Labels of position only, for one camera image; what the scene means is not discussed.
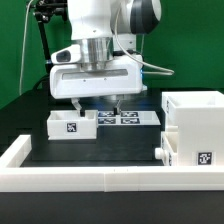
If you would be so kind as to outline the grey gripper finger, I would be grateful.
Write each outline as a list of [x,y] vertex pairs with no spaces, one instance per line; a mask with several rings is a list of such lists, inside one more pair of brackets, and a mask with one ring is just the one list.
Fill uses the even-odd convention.
[[117,102],[116,102],[116,104],[115,104],[115,106],[113,108],[114,115],[120,115],[120,113],[121,113],[121,105],[122,105],[123,99],[124,99],[123,95],[117,96],[117,98],[116,98]]
[[82,106],[79,103],[79,98],[72,98],[71,103],[74,106],[74,108],[76,109],[78,115],[80,117],[84,117],[85,116],[85,111],[82,109]]

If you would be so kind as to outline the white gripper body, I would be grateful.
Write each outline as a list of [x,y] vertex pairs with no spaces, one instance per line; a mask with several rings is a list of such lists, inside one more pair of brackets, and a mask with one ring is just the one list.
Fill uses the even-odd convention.
[[78,64],[55,65],[50,92],[55,99],[137,94],[143,89],[141,66],[128,56],[115,57],[104,70],[84,71]]

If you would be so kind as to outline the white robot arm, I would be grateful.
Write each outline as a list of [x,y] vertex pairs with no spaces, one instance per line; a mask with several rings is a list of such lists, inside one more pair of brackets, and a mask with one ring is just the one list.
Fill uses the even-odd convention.
[[141,92],[146,63],[120,39],[152,32],[160,0],[67,0],[67,7],[72,44],[51,55],[51,95],[81,113],[81,98]]

